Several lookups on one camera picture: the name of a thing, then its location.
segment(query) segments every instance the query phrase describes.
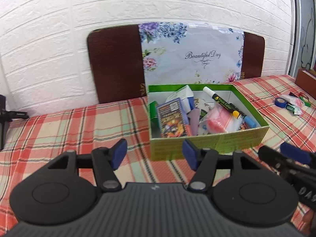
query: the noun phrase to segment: plastic bag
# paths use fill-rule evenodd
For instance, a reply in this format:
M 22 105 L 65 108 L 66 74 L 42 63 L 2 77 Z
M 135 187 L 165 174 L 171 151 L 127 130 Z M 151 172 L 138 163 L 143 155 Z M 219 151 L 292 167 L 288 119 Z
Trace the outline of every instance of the plastic bag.
M 296 107 L 303 108 L 305 106 L 304 102 L 299 98 L 289 96 L 286 94 L 282 94 L 282 95 L 280 95 L 280 97 Z
M 200 121 L 201 127 L 206 126 L 211 134 L 230 133 L 238 131 L 242 118 L 236 119 L 231 113 L 218 103 Z

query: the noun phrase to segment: blue gripper pad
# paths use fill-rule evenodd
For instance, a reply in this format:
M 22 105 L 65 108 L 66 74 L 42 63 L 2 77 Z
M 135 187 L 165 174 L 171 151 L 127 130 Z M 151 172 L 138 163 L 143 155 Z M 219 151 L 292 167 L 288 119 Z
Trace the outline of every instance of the blue gripper pad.
M 302 164 L 310 165 L 312 158 L 309 152 L 303 151 L 287 142 L 280 145 L 280 151 L 283 155 L 296 160 Z
M 196 171 L 199 167 L 197 152 L 198 148 L 189 140 L 184 140 L 182 144 L 182 153 L 187 163 L 190 166 L 190 169 Z
M 113 170 L 117 170 L 127 153 L 127 141 L 125 139 L 119 140 L 110 149 L 110 153 L 113 155 L 111 160 L 111 167 Z

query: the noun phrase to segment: marker cap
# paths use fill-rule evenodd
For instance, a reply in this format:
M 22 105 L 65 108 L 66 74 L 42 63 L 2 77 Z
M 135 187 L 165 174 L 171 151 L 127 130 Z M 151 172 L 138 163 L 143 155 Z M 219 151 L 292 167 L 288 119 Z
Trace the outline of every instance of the marker cap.
M 208 87 L 204 87 L 203 91 L 206 92 L 212 98 L 213 98 L 213 95 L 215 94 L 215 92 L 213 90 L 209 89 Z
M 241 114 L 238 112 L 238 111 L 233 111 L 233 116 L 236 118 L 236 119 L 239 119 L 241 117 Z

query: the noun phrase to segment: bed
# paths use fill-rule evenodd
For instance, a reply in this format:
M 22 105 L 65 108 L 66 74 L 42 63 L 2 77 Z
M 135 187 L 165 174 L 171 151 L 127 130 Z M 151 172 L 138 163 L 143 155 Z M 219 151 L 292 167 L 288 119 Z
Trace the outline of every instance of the bed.
M 308 151 L 316 151 L 316 101 L 304 107 L 301 116 L 274 105 L 280 94 L 302 90 L 288 75 L 245 79 L 232 83 L 258 109 L 269 123 L 261 145 L 278 149 L 284 142 Z M 116 171 L 126 182 L 183 182 L 193 176 L 185 160 L 150 161 L 146 98 L 60 111 L 53 114 L 16 120 L 11 123 L 7 141 L 0 152 L 0 235 L 10 230 L 17 220 L 9 205 L 12 189 L 34 171 L 65 150 L 78 154 L 92 149 L 111 147 L 120 138 L 128 142 L 127 156 Z M 255 159 L 259 147 L 244 150 Z M 91 169 L 80 169 L 81 177 L 94 183 Z M 292 222 L 302 226 L 302 216 L 309 210 L 299 204 Z

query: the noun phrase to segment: circular disc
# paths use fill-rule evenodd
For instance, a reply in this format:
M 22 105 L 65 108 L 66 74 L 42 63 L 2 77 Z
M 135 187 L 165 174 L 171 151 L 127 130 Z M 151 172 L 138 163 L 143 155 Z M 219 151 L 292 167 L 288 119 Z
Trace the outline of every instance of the circular disc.
M 18 184 L 11 192 L 10 206 L 20 221 L 56 225 L 81 217 L 96 199 L 91 183 L 56 169 L 31 175 Z
M 213 200 L 231 220 L 257 227 L 289 221 L 298 205 L 295 189 L 265 170 L 243 170 L 222 180 L 214 187 Z

